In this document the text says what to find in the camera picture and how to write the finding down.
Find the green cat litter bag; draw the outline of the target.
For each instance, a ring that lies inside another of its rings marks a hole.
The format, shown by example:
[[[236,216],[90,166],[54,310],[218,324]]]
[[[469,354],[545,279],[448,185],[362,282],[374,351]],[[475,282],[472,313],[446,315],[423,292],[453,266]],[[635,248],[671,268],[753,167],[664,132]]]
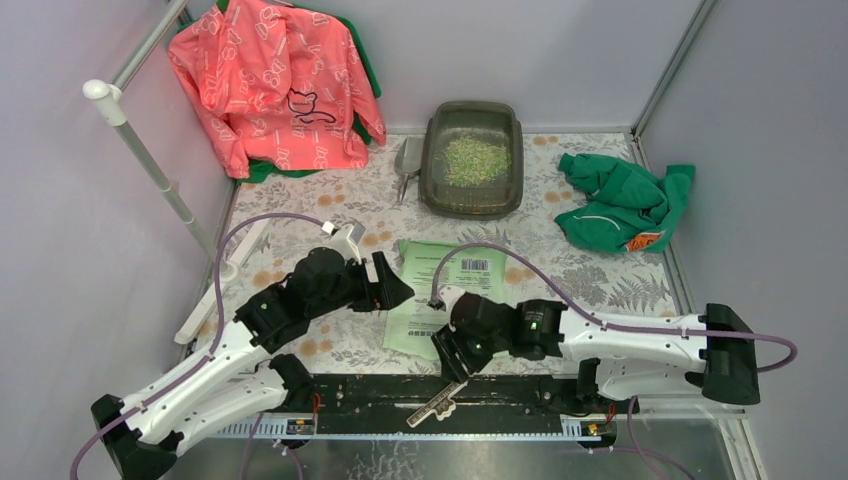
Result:
[[[506,301],[504,274],[507,256],[488,248],[469,248],[437,267],[454,244],[402,240],[397,276],[414,290],[414,296],[389,311],[383,347],[406,355],[436,361],[438,354],[430,337],[446,325],[448,315],[428,305],[434,275],[438,285],[458,287],[497,303]]]

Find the beige bag sealing clip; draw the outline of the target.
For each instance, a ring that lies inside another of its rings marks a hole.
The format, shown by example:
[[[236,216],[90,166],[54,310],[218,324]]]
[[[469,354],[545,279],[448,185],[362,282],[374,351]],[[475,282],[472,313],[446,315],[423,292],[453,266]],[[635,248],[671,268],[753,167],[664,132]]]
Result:
[[[463,390],[467,384],[467,381],[462,383],[450,383],[422,407],[410,415],[406,419],[407,426],[412,429],[417,428],[430,416],[434,416],[437,421],[443,421],[450,417],[457,408],[453,397]]]

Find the metal litter scoop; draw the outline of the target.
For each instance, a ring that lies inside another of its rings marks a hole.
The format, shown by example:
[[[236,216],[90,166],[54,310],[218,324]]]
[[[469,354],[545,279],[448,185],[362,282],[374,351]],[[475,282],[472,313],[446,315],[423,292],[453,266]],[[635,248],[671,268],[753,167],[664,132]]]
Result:
[[[410,181],[420,173],[424,144],[423,137],[407,137],[396,155],[395,171],[400,177],[398,204],[403,203]]]

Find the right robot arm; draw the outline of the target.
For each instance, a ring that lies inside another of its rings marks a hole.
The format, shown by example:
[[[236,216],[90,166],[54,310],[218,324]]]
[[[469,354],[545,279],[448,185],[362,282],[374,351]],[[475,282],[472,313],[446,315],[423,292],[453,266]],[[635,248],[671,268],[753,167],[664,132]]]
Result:
[[[444,287],[427,303],[448,320],[432,337],[441,375],[463,383],[500,354],[577,363],[575,402],[597,412],[611,400],[699,392],[724,404],[761,401],[752,330],[730,307],[649,318],[579,310],[552,300],[516,306]]]

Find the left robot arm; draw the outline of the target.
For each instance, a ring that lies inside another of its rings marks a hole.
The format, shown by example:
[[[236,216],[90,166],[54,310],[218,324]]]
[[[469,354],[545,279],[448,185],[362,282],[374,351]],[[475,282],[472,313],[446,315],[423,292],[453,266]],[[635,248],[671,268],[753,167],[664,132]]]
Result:
[[[237,309],[222,337],[197,350],[146,389],[105,395],[91,407],[101,441],[123,479],[159,479],[199,441],[255,413],[316,406],[312,376],[286,344],[312,320],[340,309],[388,311],[414,295],[385,255],[367,262],[315,248],[283,280]]]

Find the green cat litter pile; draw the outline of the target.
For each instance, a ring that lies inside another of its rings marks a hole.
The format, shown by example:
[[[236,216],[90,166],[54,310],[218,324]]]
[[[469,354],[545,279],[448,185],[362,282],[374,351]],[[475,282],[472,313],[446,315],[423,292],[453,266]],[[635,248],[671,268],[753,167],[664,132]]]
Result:
[[[505,179],[511,160],[502,145],[472,135],[450,140],[436,158],[444,167],[444,179],[454,187],[476,187]]]

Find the grey plastic litter box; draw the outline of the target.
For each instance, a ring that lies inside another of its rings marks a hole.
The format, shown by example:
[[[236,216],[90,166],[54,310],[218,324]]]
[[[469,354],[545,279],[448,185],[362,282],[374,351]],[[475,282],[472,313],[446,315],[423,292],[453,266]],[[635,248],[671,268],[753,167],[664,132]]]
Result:
[[[428,123],[419,197],[434,214],[496,220],[515,211],[524,190],[522,127],[507,104],[450,101]]]

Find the floral patterned mat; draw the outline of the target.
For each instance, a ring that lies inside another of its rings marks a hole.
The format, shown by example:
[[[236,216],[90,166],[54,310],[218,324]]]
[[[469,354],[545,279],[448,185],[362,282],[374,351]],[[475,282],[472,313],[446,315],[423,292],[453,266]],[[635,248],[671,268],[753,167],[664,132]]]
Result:
[[[524,195],[519,208],[494,221],[463,221],[432,214],[410,187],[397,194],[396,154],[403,143],[391,136],[374,146],[368,165],[330,170],[304,178],[274,175],[245,184],[237,193],[231,220],[240,223],[269,213],[271,222],[224,294],[224,318],[269,284],[282,280],[296,262],[328,238],[320,223],[357,221],[365,233],[364,255],[382,251],[399,266],[406,241],[447,244],[486,242],[513,252],[501,277],[505,301],[553,299],[564,290],[581,306],[602,312],[649,317],[674,315],[678,309],[664,262],[658,254],[606,255],[574,247],[555,223],[557,215],[582,206],[585,197],[558,170],[563,154],[596,153],[629,159],[630,142],[622,133],[525,135]]]

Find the crumpled green garment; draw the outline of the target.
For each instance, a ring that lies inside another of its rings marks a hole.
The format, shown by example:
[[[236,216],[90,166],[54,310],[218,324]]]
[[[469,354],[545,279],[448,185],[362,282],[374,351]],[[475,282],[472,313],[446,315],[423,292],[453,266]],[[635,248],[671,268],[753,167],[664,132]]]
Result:
[[[688,206],[696,168],[670,165],[656,177],[620,158],[563,154],[558,170],[587,203],[555,223],[576,247],[605,254],[663,252]]]

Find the white clothes rack pole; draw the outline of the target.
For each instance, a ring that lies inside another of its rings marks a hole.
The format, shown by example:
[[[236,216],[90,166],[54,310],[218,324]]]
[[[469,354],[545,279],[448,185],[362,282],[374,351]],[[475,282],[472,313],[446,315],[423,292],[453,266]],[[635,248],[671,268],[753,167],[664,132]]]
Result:
[[[166,177],[133,127],[129,124],[127,116],[119,105],[122,91],[105,81],[91,79],[83,84],[82,92],[88,100],[93,102],[95,108],[99,111],[106,123],[116,130],[131,153],[139,161],[142,168],[152,179],[160,194],[171,206],[180,221],[187,227],[194,240],[201,246],[210,259],[214,259],[217,255],[217,250],[212,235],[206,232],[198,223],[187,204],[179,196],[175,184]],[[248,255],[252,253],[262,238],[267,225],[268,222],[266,220],[260,220],[251,224],[246,235],[235,250],[222,262],[221,272],[213,276],[215,280],[221,283],[222,289],[226,289],[237,278]],[[190,343],[200,333],[201,327],[215,309],[215,291],[210,286],[204,292],[183,326],[175,334],[174,341],[181,345]]]

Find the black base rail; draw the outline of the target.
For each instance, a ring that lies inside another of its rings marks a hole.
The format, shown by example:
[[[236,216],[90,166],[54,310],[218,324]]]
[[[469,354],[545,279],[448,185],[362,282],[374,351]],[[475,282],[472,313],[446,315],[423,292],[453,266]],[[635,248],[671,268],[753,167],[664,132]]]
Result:
[[[638,412],[587,382],[550,375],[494,375],[451,384],[425,375],[317,374],[274,414],[302,415],[320,435],[613,436],[618,416]]]

